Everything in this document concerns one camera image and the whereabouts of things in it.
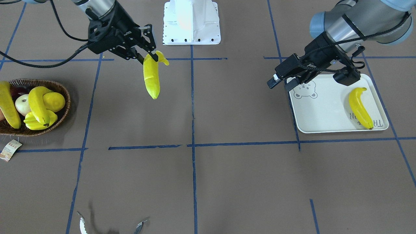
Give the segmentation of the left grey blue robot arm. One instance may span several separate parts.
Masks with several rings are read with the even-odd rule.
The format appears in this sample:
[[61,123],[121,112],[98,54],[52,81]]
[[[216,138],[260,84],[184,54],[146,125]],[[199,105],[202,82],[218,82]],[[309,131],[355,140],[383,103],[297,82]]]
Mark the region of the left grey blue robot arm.
[[290,55],[275,68],[267,82],[270,89],[286,81],[287,92],[307,84],[322,72],[350,86],[360,80],[360,69],[353,58],[365,50],[366,40],[396,45],[410,36],[414,20],[414,0],[341,0],[330,11],[319,12],[310,22],[313,40],[304,55]]

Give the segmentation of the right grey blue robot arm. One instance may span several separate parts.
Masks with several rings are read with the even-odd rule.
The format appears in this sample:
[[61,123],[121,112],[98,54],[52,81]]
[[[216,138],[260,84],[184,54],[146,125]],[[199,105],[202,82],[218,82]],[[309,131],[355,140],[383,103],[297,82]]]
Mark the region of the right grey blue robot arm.
[[144,57],[136,46],[144,49],[155,62],[159,61],[152,25],[137,25],[117,0],[73,0],[89,19],[86,47],[100,54],[109,51],[123,59]]

